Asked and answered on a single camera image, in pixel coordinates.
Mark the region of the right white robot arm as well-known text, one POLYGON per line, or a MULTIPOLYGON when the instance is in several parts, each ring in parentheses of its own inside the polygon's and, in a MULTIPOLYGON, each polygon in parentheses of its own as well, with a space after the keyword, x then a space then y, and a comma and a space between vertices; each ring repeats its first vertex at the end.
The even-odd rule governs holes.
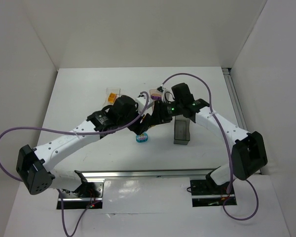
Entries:
POLYGON ((151 125, 168 123, 183 116, 222 139, 228 150, 229 163, 206 175, 209 186, 221 186, 232 179, 246 180, 267 165, 263 137, 257 131, 248 132, 231 123, 212 109, 203 99, 194 99, 186 83, 172 87, 174 100, 154 101, 151 125))

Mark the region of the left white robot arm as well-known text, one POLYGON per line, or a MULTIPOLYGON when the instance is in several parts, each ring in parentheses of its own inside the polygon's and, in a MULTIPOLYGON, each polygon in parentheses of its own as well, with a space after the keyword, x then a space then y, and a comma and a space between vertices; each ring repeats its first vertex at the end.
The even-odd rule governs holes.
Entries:
POLYGON ((124 128, 141 134, 141 120, 151 104, 145 92, 136 99, 122 95, 63 136, 35 148, 29 145, 20 148, 16 171, 29 193, 37 195, 50 188, 56 179, 51 172, 53 168, 79 149, 124 128))

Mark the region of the purple curved lego brick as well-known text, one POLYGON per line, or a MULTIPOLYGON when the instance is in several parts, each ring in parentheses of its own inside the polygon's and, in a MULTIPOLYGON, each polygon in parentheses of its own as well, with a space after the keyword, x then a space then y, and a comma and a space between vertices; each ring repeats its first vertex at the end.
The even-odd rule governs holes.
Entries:
POLYGON ((152 100, 162 100, 162 95, 161 94, 153 93, 150 96, 151 96, 152 100))

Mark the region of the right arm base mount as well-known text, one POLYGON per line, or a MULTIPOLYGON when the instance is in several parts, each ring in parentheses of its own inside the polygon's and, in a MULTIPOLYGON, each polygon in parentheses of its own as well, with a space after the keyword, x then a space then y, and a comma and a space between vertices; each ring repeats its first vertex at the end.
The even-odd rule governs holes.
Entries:
POLYGON ((226 200, 226 205, 237 205, 234 189, 227 193, 228 184, 209 188, 206 180, 190 180, 186 191, 191 194, 192 207, 223 206, 226 200))

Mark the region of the yellow rounded lego brick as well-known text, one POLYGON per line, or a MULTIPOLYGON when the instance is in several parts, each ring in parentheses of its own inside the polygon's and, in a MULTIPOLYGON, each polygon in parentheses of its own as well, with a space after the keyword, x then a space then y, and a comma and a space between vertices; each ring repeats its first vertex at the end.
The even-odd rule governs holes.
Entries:
POLYGON ((108 102, 109 103, 114 103, 117 99, 117 94, 116 93, 110 93, 108 96, 108 102))

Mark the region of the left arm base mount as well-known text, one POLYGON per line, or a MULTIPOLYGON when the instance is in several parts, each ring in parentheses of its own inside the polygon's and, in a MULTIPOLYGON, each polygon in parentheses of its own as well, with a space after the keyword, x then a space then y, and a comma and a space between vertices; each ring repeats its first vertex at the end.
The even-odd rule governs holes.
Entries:
POLYGON ((61 209, 61 197, 64 210, 102 209, 104 193, 104 179, 95 179, 82 183, 75 191, 61 190, 56 209, 61 209))

